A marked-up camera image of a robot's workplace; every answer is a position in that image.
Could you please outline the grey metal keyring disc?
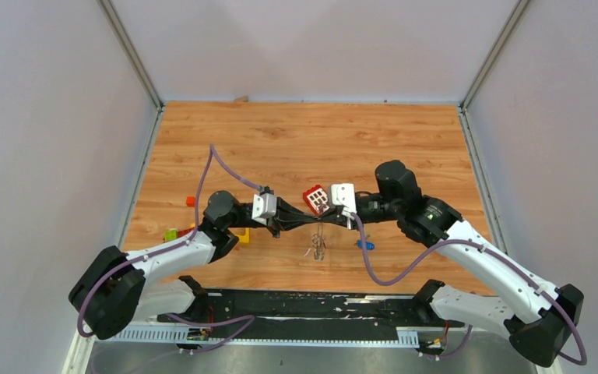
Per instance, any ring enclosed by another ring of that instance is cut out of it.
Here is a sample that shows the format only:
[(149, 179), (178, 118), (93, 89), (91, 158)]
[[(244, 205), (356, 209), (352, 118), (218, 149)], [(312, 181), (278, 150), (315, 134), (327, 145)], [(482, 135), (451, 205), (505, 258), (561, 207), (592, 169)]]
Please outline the grey metal keyring disc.
[(323, 261), (326, 249), (323, 223), (318, 223), (316, 227), (316, 232), (312, 236), (311, 243), (314, 249), (314, 260)]

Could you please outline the blue key tag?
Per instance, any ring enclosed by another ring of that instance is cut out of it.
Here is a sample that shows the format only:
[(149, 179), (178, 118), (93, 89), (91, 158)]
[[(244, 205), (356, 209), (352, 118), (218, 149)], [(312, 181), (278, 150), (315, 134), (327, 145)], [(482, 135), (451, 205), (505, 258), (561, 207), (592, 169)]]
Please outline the blue key tag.
[(365, 248), (368, 251), (374, 250), (375, 249), (375, 244), (373, 242), (369, 242), (369, 241), (365, 241), (362, 242), (360, 239), (356, 240), (355, 243), (356, 247), (358, 247), (359, 249)]

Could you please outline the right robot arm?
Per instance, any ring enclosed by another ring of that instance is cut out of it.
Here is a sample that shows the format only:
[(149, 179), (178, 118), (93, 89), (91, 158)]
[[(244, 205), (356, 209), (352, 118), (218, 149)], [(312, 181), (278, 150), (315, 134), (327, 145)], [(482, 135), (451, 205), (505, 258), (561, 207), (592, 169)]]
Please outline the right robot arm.
[(351, 183), (331, 185), (315, 197), (320, 218), (351, 230), (366, 224), (396, 222), (408, 239), (427, 253), (439, 253), (468, 270), (493, 291), (473, 295), (438, 280), (417, 293), (413, 314), (433, 325), (439, 319), (478, 327), (508, 340), (525, 359), (550, 367), (573, 339), (576, 365), (588, 357), (577, 325), (583, 293), (574, 285), (557, 286), (538, 276), (490, 243), (460, 212), (421, 192), (414, 173), (401, 161), (375, 169), (376, 193), (357, 191)]

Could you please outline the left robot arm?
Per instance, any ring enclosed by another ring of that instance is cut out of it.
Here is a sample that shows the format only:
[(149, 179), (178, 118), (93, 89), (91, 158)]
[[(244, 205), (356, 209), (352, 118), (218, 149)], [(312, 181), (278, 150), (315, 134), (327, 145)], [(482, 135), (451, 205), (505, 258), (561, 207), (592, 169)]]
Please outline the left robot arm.
[(79, 314), (77, 330), (83, 337), (105, 340), (135, 319), (167, 312), (197, 322), (206, 315), (207, 300), (182, 280), (168, 288), (161, 287), (160, 280), (225, 257), (239, 242), (233, 228), (265, 228), (277, 238), (283, 231), (319, 221), (269, 189), (250, 203), (217, 191), (209, 197), (202, 221), (188, 234), (134, 252), (122, 252), (116, 245), (102, 249), (69, 292)]

